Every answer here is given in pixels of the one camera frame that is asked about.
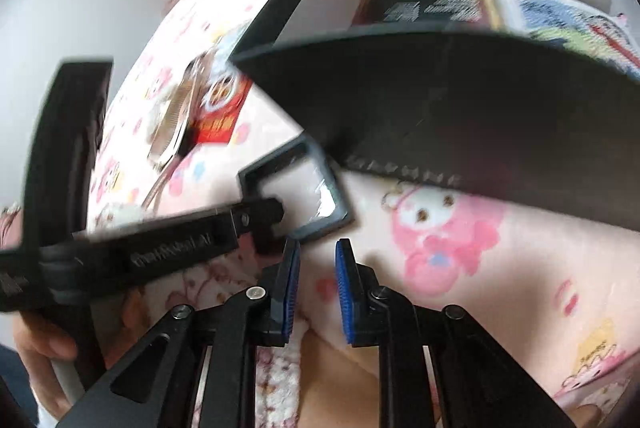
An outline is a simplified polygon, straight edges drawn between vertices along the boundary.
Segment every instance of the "cartoon print fabric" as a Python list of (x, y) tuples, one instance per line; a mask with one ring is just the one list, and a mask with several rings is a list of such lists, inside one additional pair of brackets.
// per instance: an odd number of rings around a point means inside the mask
[(382, 201), (392, 214), (405, 276), (417, 292), (446, 293), (460, 274), (470, 277), (483, 251), (493, 248), (504, 205), (435, 187), (399, 186)]
[[(266, 1), (180, 0), (169, 12), (108, 111), (92, 179), (91, 222), (98, 219), (102, 225), (135, 215), (121, 205), (139, 205), (158, 176), (146, 162), (149, 116), (196, 55), (242, 30)], [(299, 133), (299, 126), (252, 86), (230, 141), (198, 145), (183, 160), (155, 207), (157, 216), (238, 199), (238, 170)], [(341, 235), (351, 238), (358, 261), (372, 265), (383, 283), (416, 303), (440, 309), (455, 302), (467, 308), (549, 394), (562, 390), (568, 376), (582, 383), (582, 366), (575, 368), (574, 357), (585, 332), (601, 318), (612, 318), (616, 325), (616, 347), (599, 352), (602, 361), (611, 366), (612, 358), (626, 358), (638, 349), (639, 304), (629, 299), (640, 275), (636, 233), (434, 187), (397, 187), (394, 181), (350, 173), (341, 178), (358, 221), (348, 231), (305, 246), (299, 300), (308, 322), (336, 349), (346, 351), (333, 266)], [(259, 269), (250, 246), (241, 246), (217, 264), (159, 280), (146, 290), (152, 319), (179, 301), (219, 305), (255, 281)], [(556, 299), (567, 280), (571, 285)], [(290, 347), (258, 358), (260, 426), (296, 425), (299, 343), (305, 328), (304, 320), (296, 321)], [(377, 360), (366, 350), (346, 353), (377, 372)], [(607, 370), (606, 376), (622, 366)], [(558, 401), (582, 389), (589, 393), (574, 399), (586, 400), (601, 375)], [(624, 383), (625, 375), (616, 379)]]
[(575, 390), (579, 386), (604, 376), (626, 359), (626, 351), (620, 350), (616, 344), (613, 320), (606, 318), (578, 346), (574, 371), (562, 382), (562, 388), (556, 397)]

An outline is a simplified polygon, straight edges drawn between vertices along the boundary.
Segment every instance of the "person's hand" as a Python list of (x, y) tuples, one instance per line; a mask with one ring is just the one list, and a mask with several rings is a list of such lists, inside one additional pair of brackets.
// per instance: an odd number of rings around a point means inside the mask
[[(122, 307), (122, 329), (104, 354), (110, 368), (149, 326), (148, 312), (139, 290), (130, 291)], [(34, 312), (22, 312), (14, 320), (15, 345), (31, 382), (31, 387), (44, 408), (59, 420), (71, 408), (50, 359), (73, 361), (76, 343), (66, 332)]]

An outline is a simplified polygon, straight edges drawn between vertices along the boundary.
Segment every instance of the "black metal arm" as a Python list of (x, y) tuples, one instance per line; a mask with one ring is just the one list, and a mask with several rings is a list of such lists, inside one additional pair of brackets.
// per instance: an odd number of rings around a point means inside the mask
[(425, 309), (380, 286), (372, 268), (355, 262), (347, 239), (338, 242), (336, 259), (346, 334), (354, 347), (379, 347), (381, 427), (435, 426), (426, 346), (444, 428), (574, 428), (462, 307)]
[(220, 307), (169, 311), (103, 375), (59, 428), (188, 428), (207, 347), (200, 426), (254, 428), (255, 347), (282, 347), (293, 326), (300, 245), (287, 240), (282, 262), (258, 285)]

